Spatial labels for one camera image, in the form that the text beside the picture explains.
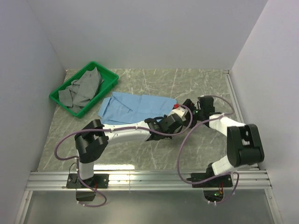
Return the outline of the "light blue long sleeve shirt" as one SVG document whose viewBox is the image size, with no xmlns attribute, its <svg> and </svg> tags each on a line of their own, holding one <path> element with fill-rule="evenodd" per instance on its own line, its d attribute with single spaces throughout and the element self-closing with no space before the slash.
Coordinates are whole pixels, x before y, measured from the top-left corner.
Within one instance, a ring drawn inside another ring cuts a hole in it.
<svg viewBox="0 0 299 224">
<path fill-rule="evenodd" d="M 167 115 L 176 103 L 176 99 L 168 97 L 114 91 L 103 100 L 98 116 L 104 124 L 132 124 Z"/>
</svg>

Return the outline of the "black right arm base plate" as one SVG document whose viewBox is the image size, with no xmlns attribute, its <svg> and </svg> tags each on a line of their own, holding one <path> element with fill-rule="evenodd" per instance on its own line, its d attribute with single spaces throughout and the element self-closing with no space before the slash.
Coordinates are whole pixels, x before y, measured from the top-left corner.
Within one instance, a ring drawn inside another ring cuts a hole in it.
<svg viewBox="0 0 299 224">
<path fill-rule="evenodd" d="M 205 179 L 207 179 L 207 175 L 205 173 L 191 173 L 191 176 L 187 178 L 188 181 L 192 182 L 193 188 L 218 188 L 233 186 L 231 175 L 223 175 L 201 184 L 195 184 L 195 182 L 201 182 Z"/>
</svg>

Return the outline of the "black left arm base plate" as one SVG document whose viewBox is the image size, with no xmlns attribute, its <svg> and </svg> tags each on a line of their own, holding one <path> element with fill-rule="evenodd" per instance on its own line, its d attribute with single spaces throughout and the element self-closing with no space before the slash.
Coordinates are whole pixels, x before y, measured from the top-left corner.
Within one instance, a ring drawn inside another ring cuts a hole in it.
<svg viewBox="0 0 299 224">
<path fill-rule="evenodd" d="M 94 174 L 93 177 L 83 180 L 83 182 L 92 188 L 107 189 L 109 182 L 109 174 Z M 66 182 L 66 188 L 86 189 L 86 186 L 80 182 L 77 173 L 70 173 Z"/>
</svg>

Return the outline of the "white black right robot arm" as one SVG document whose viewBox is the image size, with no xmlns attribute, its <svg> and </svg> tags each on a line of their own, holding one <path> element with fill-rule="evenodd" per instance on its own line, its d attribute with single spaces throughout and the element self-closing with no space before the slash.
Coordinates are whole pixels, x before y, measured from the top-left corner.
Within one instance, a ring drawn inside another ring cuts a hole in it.
<svg viewBox="0 0 299 224">
<path fill-rule="evenodd" d="M 209 164 L 206 169 L 206 182 L 213 187 L 221 183 L 222 174 L 264 161 L 264 150 L 258 127 L 230 119 L 229 116 L 234 114 L 234 111 L 217 112 L 214 106 L 215 97 L 201 96 L 196 104 L 190 99 L 183 103 L 192 112 L 192 115 L 188 113 L 186 117 L 187 122 L 192 121 L 191 127 L 201 122 L 227 138 L 227 154 Z"/>
</svg>

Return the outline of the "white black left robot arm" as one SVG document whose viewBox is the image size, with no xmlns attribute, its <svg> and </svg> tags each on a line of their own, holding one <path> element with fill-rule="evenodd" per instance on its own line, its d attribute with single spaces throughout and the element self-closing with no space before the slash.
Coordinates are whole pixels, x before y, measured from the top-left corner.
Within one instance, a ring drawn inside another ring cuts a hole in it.
<svg viewBox="0 0 299 224">
<path fill-rule="evenodd" d="M 99 119 L 90 122 L 84 130 L 95 128 L 95 132 L 75 135 L 75 145 L 79 155 L 78 183 L 88 188 L 94 182 L 94 162 L 100 158 L 107 146 L 129 141 L 145 142 L 171 138 L 182 130 L 183 119 L 172 114 L 160 118 L 149 118 L 127 125 L 102 124 Z"/>
</svg>

